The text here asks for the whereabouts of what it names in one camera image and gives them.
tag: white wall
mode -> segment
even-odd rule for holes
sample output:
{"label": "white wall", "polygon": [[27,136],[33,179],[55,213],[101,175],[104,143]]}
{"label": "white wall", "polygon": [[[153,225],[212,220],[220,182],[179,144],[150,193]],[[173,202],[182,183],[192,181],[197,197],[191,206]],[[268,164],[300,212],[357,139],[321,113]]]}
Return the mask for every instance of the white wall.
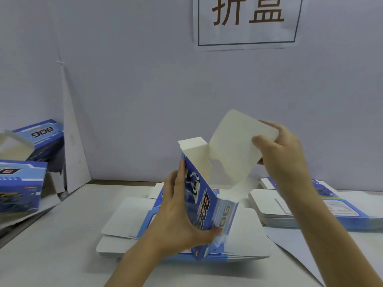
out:
{"label": "white wall", "polygon": [[314,178],[383,189],[383,0],[309,0],[299,46],[221,52],[194,51],[192,0],[49,7],[92,178],[162,180],[235,108],[297,133]]}
{"label": "white wall", "polygon": [[44,0],[0,0],[0,131],[62,120],[60,68]]}

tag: white table surface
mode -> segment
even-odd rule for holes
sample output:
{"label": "white table surface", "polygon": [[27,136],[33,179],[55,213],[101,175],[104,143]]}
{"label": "white table surface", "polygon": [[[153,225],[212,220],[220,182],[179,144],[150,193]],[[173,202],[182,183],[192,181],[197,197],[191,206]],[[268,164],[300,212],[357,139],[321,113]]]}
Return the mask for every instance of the white table surface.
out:
{"label": "white table surface", "polygon": [[[149,187],[87,184],[0,249],[0,286],[103,286],[117,260],[96,253],[100,231],[122,200]],[[270,241],[268,259],[221,264],[167,262],[145,286],[321,286]]]}

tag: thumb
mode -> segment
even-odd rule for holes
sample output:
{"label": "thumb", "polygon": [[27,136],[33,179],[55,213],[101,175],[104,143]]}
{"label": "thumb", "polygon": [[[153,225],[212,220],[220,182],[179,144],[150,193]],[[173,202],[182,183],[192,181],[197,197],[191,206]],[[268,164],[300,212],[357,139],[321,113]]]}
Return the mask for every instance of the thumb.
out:
{"label": "thumb", "polygon": [[199,245],[211,244],[217,236],[222,234],[222,228],[213,227],[208,231],[197,231],[197,240]]}
{"label": "thumb", "polygon": [[254,136],[251,142],[253,142],[254,146],[261,150],[261,152],[274,144],[274,142],[267,139],[264,135]]}

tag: paper sign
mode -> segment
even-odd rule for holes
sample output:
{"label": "paper sign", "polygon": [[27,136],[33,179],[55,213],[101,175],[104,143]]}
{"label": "paper sign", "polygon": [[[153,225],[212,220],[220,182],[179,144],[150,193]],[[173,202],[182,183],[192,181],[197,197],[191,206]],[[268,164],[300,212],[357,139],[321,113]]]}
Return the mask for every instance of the paper sign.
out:
{"label": "paper sign", "polygon": [[197,50],[296,44],[304,0],[193,0]]}

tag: right hand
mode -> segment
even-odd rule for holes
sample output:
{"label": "right hand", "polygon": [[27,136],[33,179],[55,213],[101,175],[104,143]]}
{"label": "right hand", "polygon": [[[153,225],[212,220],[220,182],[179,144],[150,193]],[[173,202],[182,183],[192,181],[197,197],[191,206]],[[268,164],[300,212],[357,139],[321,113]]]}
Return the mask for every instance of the right hand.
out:
{"label": "right hand", "polygon": [[263,135],[252,138],[253,144],[262,152],[263,164],[270,177],[281,186],[310,181],[310,172],[298,137],[282,125],[262,122],[279,130],[275,142]]}

